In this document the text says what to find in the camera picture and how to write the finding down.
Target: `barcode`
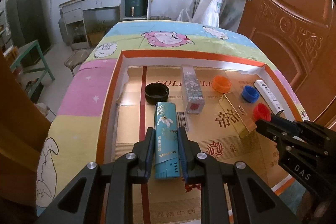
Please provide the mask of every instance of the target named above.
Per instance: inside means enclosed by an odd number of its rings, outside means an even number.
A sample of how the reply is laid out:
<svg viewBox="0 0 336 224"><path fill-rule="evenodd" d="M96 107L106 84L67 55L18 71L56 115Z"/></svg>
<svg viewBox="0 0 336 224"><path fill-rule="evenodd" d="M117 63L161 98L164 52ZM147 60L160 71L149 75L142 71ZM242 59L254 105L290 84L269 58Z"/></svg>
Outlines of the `barcode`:
<svg viewBox="0 0 336 224"><path fill-rule="evenodd" d="M176 118L177 118L177 127L184 127L185 131L188 132L188 123L185 118L184 112L176 112Z"/></svg>

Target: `cartoon sheep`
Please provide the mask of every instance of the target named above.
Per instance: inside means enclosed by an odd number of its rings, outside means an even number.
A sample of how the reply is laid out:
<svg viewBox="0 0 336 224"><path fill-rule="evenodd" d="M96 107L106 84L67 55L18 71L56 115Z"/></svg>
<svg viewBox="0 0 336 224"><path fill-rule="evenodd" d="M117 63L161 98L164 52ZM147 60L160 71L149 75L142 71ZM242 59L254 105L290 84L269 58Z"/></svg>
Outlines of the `cartoon sheep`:
<svg viewBox="0 0 336 224"><path fill-rule="evenodd" d="M141 35L147 38L149 45L152 47L178 47L187 43L195 44L186 35L176 32L151 31Z"/></svg>
<svg viewBox="0 0 336 224"><path fill-rule="evenodd" d="M100 45L94 53L94 58L103 58L113 54L117 49L117 46L118 45L116 43L105 43Z"/></svg>
<svg viewBox="0 0 336 224"><path fill-rule="evenodd" d="M209 34L212 34L214 37L218 37L222 40L229 39L229 37L227 36L227 33L220 32L216 30L215 28L203 26L203 29Z"/></svg>

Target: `plastic bag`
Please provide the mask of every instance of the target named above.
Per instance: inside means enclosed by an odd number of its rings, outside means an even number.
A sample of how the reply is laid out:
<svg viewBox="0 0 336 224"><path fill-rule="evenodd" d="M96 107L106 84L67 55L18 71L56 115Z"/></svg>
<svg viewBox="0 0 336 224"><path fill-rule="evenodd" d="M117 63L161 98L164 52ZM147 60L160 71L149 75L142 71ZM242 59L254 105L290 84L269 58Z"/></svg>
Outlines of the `plastic bag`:
<svg viewBox="0 0 336 224"><path fill-rule="evenodd" d="M222 1L223 0L200 0L192 22L218 28Z"/></svg>
<svg viewBox="0 0 336 224"><path fill-rule="evenodd" d="M176 21L185 21L185 22L191 22L192 19L186 9L182 9L179 16L177 17Z"/></svg>

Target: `bed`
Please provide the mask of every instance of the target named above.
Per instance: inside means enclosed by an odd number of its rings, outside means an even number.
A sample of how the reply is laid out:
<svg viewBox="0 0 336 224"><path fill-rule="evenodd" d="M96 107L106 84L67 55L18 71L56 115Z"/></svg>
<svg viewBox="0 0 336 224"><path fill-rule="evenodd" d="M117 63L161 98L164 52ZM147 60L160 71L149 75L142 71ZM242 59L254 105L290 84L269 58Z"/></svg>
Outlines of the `bed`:
<svg viewBox="0 0 336 224"><path fill-rule="evenodd" d="M83 166L96 161L102 110L117 58L121 51L138 49L212 52L263 62L281 81L302 119L307 119L286 79L247 37L196 23L120 22L81 65L50 127L37 170L38 215Z"/></svg>

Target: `bottle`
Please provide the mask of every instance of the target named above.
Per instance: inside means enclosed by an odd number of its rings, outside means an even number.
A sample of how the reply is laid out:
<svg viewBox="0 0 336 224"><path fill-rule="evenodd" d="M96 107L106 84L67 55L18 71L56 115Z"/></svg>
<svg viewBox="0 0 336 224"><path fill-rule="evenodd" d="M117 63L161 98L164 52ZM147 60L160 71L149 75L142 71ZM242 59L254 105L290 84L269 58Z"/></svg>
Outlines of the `bottle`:
<svg viewBox="0 0 336 224"><path fill-rule="evenodd" d="M180 176L179 142L174 103L158 102L155 105L154 127L155 178L178 178Z"/></svg>
<svg viewBox="0 0 336 224"><path fill-rule="evenodd" d="M188 114L199 114L205 102L201 85L193 66L181 66L181 82L185 112Z"/></svg>

